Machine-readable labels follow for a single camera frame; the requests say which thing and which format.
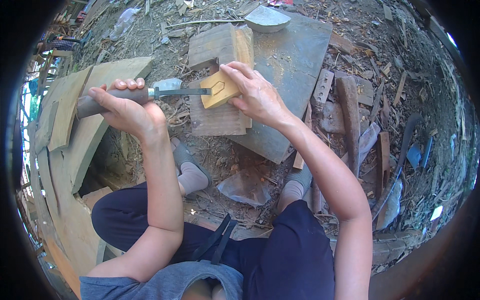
wooden handle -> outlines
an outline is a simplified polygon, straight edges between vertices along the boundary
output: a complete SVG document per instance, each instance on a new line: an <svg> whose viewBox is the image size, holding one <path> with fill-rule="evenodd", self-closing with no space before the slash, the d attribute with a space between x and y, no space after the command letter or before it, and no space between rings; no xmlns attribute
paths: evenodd
<svg viewBox="0 0 480 300"><path fill-rule="evenodd" d="M124 89L124 90L110 90L107 91L112 96L118 98L125 98L135 101L143 105L148 102L148 88L143 89ZM78 98L77 102L77 117L79 119L90 117L102 112L107 112L108 109L98 104L92 97L86 95Z"/></svg>

black strap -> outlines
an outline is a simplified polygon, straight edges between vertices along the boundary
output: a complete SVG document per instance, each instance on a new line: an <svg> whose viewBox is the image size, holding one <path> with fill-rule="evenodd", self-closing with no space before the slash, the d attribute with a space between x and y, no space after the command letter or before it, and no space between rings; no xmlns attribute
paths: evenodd
<svg viewBox="0 0 480 300"><path fill-rule="evenodd" d="M215 232L210 237L208 237L207 241L193 252L191 259L192 261L199 261L200 256L204 255L205 252L207 252L207 250L210 249L213 244L215 244L215 242L222 236L222 233L229 224L230 220L231 216L230 214L227 214L227 216L223 219L222 224L220 224L220 226L215 230Z"/></svg>
<svg viewBox="0 0 480 300"><path fill-rule="evenodd" d="M225 250L225 246L227 245L228 239L230 238L230 234L232 233L233 228L237 224L237 220L231 220L228 224L227 230L225 230L225 233L222 236L222 240L220 241L220 244L215 250L215 253L212 256L212 264L219 264L220 263L220 258L222 258L223 250Z"/></svg>

blade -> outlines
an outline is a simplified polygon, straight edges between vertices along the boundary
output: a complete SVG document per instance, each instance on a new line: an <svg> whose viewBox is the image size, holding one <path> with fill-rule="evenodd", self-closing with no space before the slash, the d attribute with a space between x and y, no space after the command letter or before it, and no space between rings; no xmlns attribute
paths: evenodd
<svg viewBox="0 0 480 300"><path fill-rule="evenodd" d="M155 98L158 96L168 96L168 95L211 95L211 88L194 88L194 89L178 89L178 90L168 90L168 91L158 91L155 90Z"/></svg>

sleeve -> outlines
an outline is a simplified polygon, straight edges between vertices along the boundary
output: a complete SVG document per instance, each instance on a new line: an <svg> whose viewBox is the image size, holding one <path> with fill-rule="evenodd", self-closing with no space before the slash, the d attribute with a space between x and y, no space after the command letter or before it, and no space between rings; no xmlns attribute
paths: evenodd
<svg viewBox="0 0 480 300"><path fill-rule="evenodd" d="M128 277L80 277L82 300L129 300L144 284Z"/></svg>

gray t-shirt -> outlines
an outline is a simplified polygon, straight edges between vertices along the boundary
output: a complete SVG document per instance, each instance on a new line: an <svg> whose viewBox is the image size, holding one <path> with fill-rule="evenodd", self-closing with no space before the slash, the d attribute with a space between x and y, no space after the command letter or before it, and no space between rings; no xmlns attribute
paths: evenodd
<svg viewBox="0 0 480 300"><path fill-rule="evenodd" d="M205 260L171 264L145 283L128 277L81 276L80 294L82 300L180 300L192 283L209 277L220 281L227 300L242 299L243 275L227 265L211 264Z"/></svg>

